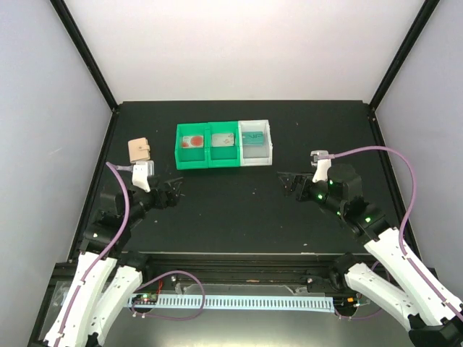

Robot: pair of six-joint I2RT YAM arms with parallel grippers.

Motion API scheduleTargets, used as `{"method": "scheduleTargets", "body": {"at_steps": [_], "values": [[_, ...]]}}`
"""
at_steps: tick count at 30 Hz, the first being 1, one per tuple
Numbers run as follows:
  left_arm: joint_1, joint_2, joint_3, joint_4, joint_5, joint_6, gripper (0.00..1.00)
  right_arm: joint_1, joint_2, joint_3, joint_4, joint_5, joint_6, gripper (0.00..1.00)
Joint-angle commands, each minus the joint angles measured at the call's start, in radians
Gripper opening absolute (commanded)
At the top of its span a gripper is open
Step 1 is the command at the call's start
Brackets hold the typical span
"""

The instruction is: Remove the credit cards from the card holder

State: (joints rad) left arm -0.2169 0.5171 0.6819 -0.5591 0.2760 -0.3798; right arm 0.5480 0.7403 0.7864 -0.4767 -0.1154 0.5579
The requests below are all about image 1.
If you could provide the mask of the beige leather card holder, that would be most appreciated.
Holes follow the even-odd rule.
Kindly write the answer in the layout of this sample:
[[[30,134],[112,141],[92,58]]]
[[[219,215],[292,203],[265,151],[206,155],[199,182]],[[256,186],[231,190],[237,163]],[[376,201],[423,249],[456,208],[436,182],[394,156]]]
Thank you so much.
[[[146,137],[130,140],[127,147],[130,163],[150,160],[150,145]]]

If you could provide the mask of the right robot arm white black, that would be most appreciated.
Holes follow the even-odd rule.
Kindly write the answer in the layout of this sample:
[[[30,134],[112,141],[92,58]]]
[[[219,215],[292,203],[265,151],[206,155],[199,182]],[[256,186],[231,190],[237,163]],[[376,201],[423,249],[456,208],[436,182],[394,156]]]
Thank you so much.
[[[278,178],[286,195],[294,193],[297,201],[313,201],[333,213],[395,280],[389,282],[346,253],[328,274],[333,289],[349,288],[374,301],[401,324],[414,346],[462,343],[462,301],[404,244],[385,213],[365,200],[362,179],[353,167],[318,166],[315,172],[280,172]]]

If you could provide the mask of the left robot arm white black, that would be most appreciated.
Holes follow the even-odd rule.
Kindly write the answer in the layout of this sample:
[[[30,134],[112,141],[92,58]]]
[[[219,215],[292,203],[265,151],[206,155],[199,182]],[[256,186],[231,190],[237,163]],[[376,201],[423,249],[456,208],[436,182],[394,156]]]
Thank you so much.
[[[82,235],[68,294],[42,346],[102,346],[131,294],[154,283],[151,256],[123,249],[150,210],[178,204],[183,179],[162,182],[154,177],[149,183],[149,192],[101,192],[96,218]]]

